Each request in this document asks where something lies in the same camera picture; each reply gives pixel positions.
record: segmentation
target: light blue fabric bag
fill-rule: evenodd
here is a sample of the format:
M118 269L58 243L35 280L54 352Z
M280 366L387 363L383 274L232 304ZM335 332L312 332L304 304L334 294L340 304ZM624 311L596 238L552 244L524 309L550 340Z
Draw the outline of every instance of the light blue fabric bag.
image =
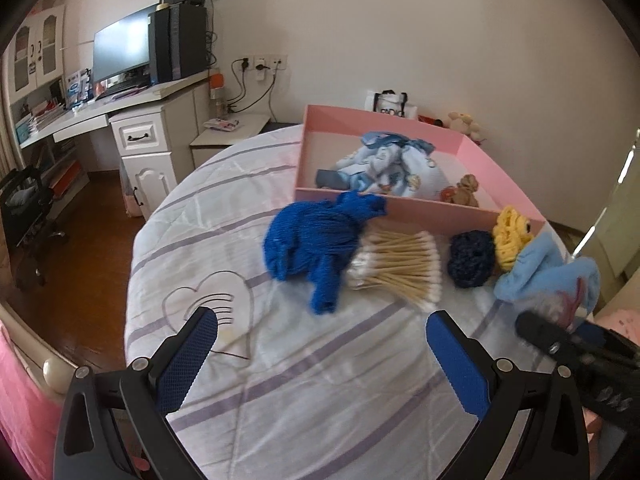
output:
M495 284L495 297L518 301L539 292L577 295L578 278L586 284L582 305L591 313L600 295L600 273L592 258L580 257L566 264L551 234L540 233L518 255L511 272Z
M334 168L351 190L439 200L440 192L450 185L430 158L435 150L430 142L369 132L362 136L362 143Z

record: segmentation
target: pink box divider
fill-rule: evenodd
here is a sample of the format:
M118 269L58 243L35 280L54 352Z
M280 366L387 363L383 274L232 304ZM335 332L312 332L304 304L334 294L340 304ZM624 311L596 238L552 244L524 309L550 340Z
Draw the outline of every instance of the pink box divider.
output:
M361 145L360 137L370 131L394 132L411 139L431 142L438 152L455 155L467 171L476 176L481 187L498 208L513 205L520 213L526 215L531 220L534 234L545 224L545 218L517 184L463 134L418 121L352 108L317 105L306 107L295 200L334 200L340 191L311 187L316 170L331 168L333 163L349 153L348 149L357 149ZM417 198L392 195L386 195L386 198L387 217L390 220L417 224L422 229L447 236L474 229L490 231L500 213L499 210Z

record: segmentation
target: computer tower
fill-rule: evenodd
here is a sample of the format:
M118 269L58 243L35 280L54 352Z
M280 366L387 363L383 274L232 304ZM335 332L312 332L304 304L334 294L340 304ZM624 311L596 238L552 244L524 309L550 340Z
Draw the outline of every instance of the computer tower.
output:
M207 69L207 9L189 4L169 7L174 81Z
M168 7L149 14L149 73L152 85L174 79L171 65L169 16Z

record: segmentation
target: computer monitor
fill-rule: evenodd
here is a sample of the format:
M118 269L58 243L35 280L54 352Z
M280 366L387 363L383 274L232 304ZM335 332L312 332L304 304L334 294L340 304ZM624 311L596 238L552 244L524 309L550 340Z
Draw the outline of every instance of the computer monitor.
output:
M134 12L95 33L94 81L149 63L148 16L156 5Z

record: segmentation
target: bundle of cotton swabs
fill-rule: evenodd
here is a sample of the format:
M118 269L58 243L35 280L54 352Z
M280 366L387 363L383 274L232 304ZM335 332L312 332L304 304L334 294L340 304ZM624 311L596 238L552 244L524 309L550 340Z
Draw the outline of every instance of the bundle of cotton swabs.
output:
M367 230L346 277L351 288L382 286L426 312L433 312L442 297L440 255L427 231Z

